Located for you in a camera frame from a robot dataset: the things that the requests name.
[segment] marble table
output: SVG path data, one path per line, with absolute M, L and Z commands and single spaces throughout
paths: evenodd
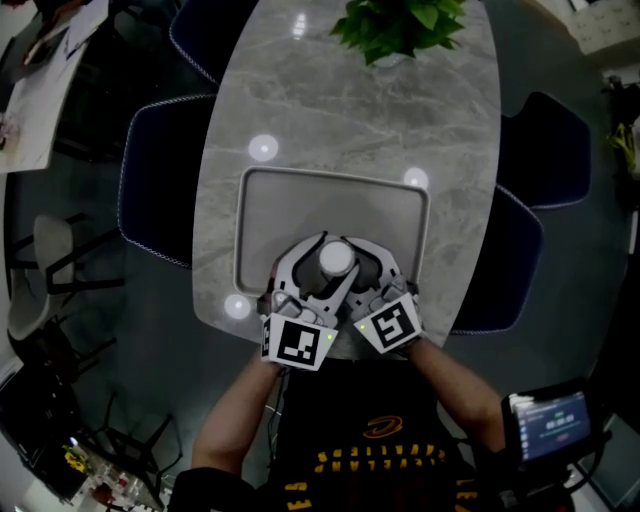
M 254 308 L 234 320 L 233 285 L 240 176 L 267 165 L 399 182 L 417 167 L 429 180 L 431 212 L 421 313 L 442 345 L 462 305 L 491 209 L 500 146 L 500 86 L 489 19 L 465 3 L 461 48 L 418 52 L 391 68 L 366 67 L 329 36 L 345 0 L 260 0 L 221 83 L 202 156 L 193 231 L 193 297 L 205 323 L 259 342 Z M 275 156 L 249 152 L 273 136 Z M 366 342 L 340 339 L 329 357 L 357 358 Z

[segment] cable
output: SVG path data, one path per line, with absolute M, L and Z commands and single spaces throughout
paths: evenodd
M 271 407 L 270 405 L 265 405 L 266 409 L 269 409 L 270 411 L 275 412 L 278 416 L 282 416 L 282 413 L 280 411 L 276 411 L 273 407 Z
M 573 494 L 582 486 L 586 485 L 587 482 L 589 482 L 589 480 L 591 480 L 591 477 L 593 476 L 593 474 L 596 472 L 596 469 L 598 469 L 598 466 L 600 465 L 600 461 L 602 460 L 603 453 L 604 453 L 604 443 L 602 443 L 600 448 L 598 448 L 598 450 L 596 451 L 595 457 L 593 459 L 593 464 L 591 465 L 591 468 L 589 468 L 589 471 L 587 471 L 587 473 L 582 477 L 582 480 L 580 480 L 577 484 L 574 484 L 571 487 L 566 488 L 566 491 L 569 494 Z
M 284 380 L 286 378 L 286 376 L 289 374 L 289 369 L 288 368 L 283 368 L 282 371 L 280 372 L 280 374 L 282 375 L 282 378 L 280 380 L 280 389 L 278 390 L 278 398 L 276 400 L 276 406 L 275 408 L 271 407 L 271 406 L 265 406 L 269 409 L 273 410 L 273 414 L 271 415 L 271 418 L 269 418 L 269 423 L 267 423 L 267 443 L 269 443 L 269 467 L 271 467 L 273 465 L 273 463 L 275 462 L 276 458 L 275 455 L 273 453 L 273 441 L 276 439 L 275 436 L 271 435 L 272 429 L 273 429 L 273 423 L 274 423 L 274 419 L 276 416 L 282 416 L 282 413 L 279 412 L 280 409 L 280 400 L 282 398 L 282 393 L 284 390 Z

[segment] floor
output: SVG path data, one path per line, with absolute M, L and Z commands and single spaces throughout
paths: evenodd
M 551 93 L 590 125 L 593 183 L 587 201 L 540 213 L 546 246 L 521 322 L 495 336 L 452 337 L 445 349 L 491 382 L 501 394 L 585 375 L 604 341 L 625 267 L 627 223 L 614 201 L 614 162 L 600 75 L 558 27 L 518 0 L 486 0 L 501 72 L 503 111 L 513 115 L 533 90 Z M 163 75 L 150 101 L 196 93 L 206 85 L 177 54 L 158 53 Z M 13 239 L 31 233 L 40 213 L 92 219 L 86 239 L 116 225 L 119 164 L 85 164 L 56 155 L 47 172 L 13 181 Z M 99 426 L 112 391 L 114 422 L 143 438 L 167 413 L 179 427 L 189 465 L 190 445 L 204 416 L 256 346 L 201 323 L 194 315 L 189 271 L 140 249 L 114 242 L 87 265 L 88 276 L 123 275 L 122 289 L 78 296 L 67 333 L 79 350 L 115 336 L 118 343 L 84 375 L 75 390 L 85 421 Z M 157 450 L 161 464 L 178 450 L 169 432 Z M 264 425 L 247 459 L 245 478 L 258 485 L 267 474 Z

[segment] paper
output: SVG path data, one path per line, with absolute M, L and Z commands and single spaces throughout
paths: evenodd
M 80 9 L 69 24 L 67 55 L 75 52 L 98 30 L 109 16 L 109 0 L 92 0 Z

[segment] yellow logo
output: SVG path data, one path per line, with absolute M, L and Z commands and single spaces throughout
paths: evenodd
M 381 437 L 387 437 L 402 430 L 402 418 L 398 416 L 380 416 L 367 423 L 367 426 L 372 427 L 373 425 L 380 424 L 384 424 L 384 426 L 367 430 L 362 435 L 369 439 L 380 439 Z

